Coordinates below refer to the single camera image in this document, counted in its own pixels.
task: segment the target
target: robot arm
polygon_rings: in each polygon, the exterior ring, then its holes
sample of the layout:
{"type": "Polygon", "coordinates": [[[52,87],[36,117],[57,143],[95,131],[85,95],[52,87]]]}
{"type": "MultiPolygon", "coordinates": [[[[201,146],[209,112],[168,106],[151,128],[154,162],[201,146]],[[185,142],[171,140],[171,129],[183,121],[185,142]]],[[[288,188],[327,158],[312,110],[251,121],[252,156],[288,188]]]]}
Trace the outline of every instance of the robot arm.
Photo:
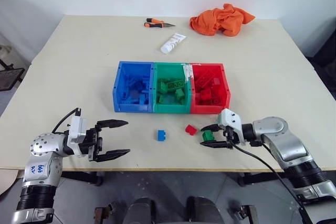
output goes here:
{"type": "Polygon", "coordinates": [[[20,201],[12,224],[51,223],[54,216],[54,195],[62,175],[63,157],[82,157],[88,154],[89,161],[102,162],[128,153],[130,150],[115,150],[99,155],[102,151],[102,138],[99,137],[101,129],[125,124],[128,123],[118,120],[99,121],[94,128],[86,130],[86,120],[80,117],[80,109],[76,109],[68,131],[42,134],[35,138],[30,145],[31,155],[25,167],[20,201]]]}
{"type": "Polygon", "coordinates": [[[234,144],[244,145],[246,142],[251,146],[269,145],[271,155],[285,172],[293,185],[293,192],[306,209],[305,213],[301,212],[304,223],[336,220],[335,185],[325,178],[304,144],[289,131],[284,119],[272,116],[252,124],[242,124],[239,115],[224,109],[218,116],[218,124],[204,127],[204,130],[223,130],[228,140],[201,143],[208,147],[232,148],[234,144]]]}

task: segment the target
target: orange handle pliers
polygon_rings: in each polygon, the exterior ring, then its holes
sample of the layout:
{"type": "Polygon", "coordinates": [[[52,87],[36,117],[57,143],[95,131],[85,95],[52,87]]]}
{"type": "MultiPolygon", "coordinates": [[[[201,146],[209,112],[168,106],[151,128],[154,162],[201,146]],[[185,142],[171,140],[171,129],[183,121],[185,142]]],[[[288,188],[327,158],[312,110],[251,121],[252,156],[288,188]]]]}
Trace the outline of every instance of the orange handle pliers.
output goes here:
{"type": "Polygon", "coordinates": [[[170,26],[175,26],[172,24],[165,23],[164,21],[157,20],[155,18],[148,18],[146,19],[146,23],[144,23],[145,27],[170,27],[170,26]]]}

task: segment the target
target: gray floor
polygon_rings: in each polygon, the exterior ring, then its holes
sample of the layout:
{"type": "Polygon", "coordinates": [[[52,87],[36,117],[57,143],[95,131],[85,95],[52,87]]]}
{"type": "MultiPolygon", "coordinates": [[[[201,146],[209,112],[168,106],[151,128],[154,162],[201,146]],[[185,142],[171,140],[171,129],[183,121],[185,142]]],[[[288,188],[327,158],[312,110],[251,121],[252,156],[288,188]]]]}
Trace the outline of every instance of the gray floor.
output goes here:
{"type": "MultiPolygon", "coordinates": [[[[302,223],[296,203],[278,181],[240,187],[237,174],[206,172],[109,172],[100,187],[61,179],[55,195],[53,223],[93,223],[95,207],[104,207],[112,201],[119,203],[119,219],[129,205],[140,197],[155,200],[157,222],[182,221],[188,196],[204,196],[216,203],[226,224],[239,222],[229,213],[231,205],[255,205],[260,224],[302,223]]],[[[8,224],[19,199],[22,179],[0,196],[0,223],[8,224]]]]}

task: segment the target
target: blue bin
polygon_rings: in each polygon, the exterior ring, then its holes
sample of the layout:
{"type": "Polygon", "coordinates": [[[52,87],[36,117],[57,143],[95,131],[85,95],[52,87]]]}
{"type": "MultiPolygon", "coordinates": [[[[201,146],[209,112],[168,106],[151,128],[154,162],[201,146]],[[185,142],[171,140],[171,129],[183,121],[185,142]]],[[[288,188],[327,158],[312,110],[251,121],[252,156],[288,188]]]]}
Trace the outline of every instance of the blue bin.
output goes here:
{"type": "Polygon", "coordinates": [[[120,61],[113,87],[116,112],[153,112],[153,62],[120,61]]]}

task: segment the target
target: orange cloth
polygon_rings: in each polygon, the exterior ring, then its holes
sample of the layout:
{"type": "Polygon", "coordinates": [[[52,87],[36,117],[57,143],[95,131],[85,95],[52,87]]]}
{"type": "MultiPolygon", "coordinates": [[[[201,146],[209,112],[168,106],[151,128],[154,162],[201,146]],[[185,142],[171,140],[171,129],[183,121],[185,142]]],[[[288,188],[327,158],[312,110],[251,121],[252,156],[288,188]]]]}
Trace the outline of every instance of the orange cloth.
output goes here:
{"type": "Polygon", "coordinates": [[[206,10],[198,17],[190,18],[190,26],[200,34],[214,36],[223,30],[226,36],[236,36],[242,24],[252,21],[255,16],[232,4],[224,4],[224,9],[206,10]]]}

